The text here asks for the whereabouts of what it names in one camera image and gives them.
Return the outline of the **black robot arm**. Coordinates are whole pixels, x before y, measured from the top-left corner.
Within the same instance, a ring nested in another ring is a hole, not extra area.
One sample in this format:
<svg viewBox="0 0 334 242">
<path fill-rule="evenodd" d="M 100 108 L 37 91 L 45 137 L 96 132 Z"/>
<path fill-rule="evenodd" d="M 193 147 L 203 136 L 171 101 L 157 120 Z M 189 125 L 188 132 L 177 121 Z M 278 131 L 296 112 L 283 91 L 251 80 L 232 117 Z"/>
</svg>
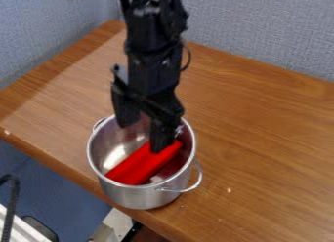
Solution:
<svg viewBox="0 0 334 242">
<path fill-rule="evenodd" d="M 111 98 L 117 124 L 125 128 L 149 118 L 151 151 L 157 153 L 176 137 L 184 108 L 175 89 L 191 61 L 181 38 L 188 13 L 181 0 L 119 0 L 127 39 L 128 66 L 112 67 Z"/>
</svg>

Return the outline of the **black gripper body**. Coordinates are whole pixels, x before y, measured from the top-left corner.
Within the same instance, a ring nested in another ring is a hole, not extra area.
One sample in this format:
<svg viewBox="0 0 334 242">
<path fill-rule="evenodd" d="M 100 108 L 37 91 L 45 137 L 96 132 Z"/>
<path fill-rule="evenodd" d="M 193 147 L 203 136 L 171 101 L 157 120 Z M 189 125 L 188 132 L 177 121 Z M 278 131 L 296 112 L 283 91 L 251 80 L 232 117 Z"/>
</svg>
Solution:
<svg viewBox="0 0 334 242">
<path fill-rule="evenodd" d="M 149 118 L 183 116 L 184 108 L 175 94 L 180 82 L 183 50 L 127 51 L 128 66 L 115 64 L 111 94 L 123 92 L 136 103 L 139 113 Z"/>
</svg>

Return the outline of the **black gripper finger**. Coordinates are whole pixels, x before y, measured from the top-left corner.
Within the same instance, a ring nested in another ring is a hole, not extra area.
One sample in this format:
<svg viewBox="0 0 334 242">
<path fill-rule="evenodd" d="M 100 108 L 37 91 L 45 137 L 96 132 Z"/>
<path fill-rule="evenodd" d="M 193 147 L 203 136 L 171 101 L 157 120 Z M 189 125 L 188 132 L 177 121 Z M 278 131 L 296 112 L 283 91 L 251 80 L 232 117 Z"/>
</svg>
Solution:
<svg viewBox="0 0 334 242">
<path fill-rule="evenodd" d="M 119 126 L 125 128 L 133 125 L 139 121 L 139 108 L 133 100 L 123 92 L 113 90 L 112 105 Z"/>
<path fill-rule="evenodd" d="M 151 118 L 149 124 L 149 142 L 151 151 L 159 153 L 165 147 L 168 147 L 177 135 L 177 128 L 181 123 L 181 117 L 176 116 L 171 119 Z"/>
</svg>

